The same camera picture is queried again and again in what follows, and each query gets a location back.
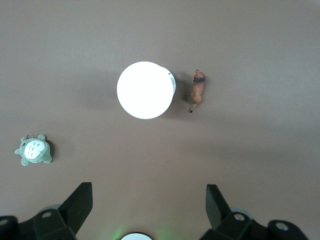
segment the white semicircular object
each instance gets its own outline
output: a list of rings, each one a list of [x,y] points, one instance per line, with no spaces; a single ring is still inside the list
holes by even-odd
[[[130,233],[124,236],[121,240],[152,240],[152,239],[147,235],[144,235],[143,233],[135,232],[135,233]]]
[[[175,90],[176,81],[171,72],[149,61],[128,66],[116,87],[123,109],[139,119],[153,119],[163,114]]]

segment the gray surface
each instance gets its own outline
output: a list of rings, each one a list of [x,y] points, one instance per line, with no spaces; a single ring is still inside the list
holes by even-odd
[[[90,181],[79,240],[197,240],[217,184],[259,223],[320,239],[319,16],[315,0],[0,1],[0,216],[27,220]],[[153,120],[117,100],[138,61],[176,79]],[[47,135],[52,163],[21,166],[27,133]]]

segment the robotic claw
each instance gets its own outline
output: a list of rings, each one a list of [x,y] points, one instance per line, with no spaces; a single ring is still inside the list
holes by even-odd
[[[92,207],[92,184],[83,182],[58,209],[44,210],[19,224],[15,216],[0,216],[0,239],[76,240]],[[200,240],[308,240],[288,221],[273,220],[264,227],[241,212],[232,212],[217,185],[207,185],[205,208],[212,229]]]

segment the toy animal figurine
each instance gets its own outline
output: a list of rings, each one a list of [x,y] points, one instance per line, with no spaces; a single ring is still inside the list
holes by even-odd
[[[34,138],[32,134],[27,134],[21,138],[20,148],[15,150],[15,154],[21,155],[21,164],[27,166],[31,163],[50,163],[52,157],[50,155],[50,146],[46,142],[46,136],[40,134],[37,138]]]
[[[196,108],[199,107],[200,103],[202,102],[202,93],[205,87],[205,80],[206,76],[203,72],[200,72],[199,69],[195,71],[195,75],[193,76],[193,87],[192,87],[192,97],[195,104],[189,110],[192,113]]]

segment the plush toy's white belly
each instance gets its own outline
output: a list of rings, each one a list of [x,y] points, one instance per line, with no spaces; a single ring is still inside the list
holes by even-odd
[[[36,157],[39,156],[41,151],[43,151],[45,149],[45,147],[46,146],[43,141],[33,140],[26,145],[26,147],[24,149],[24,155],[28,159],[35,159]]]

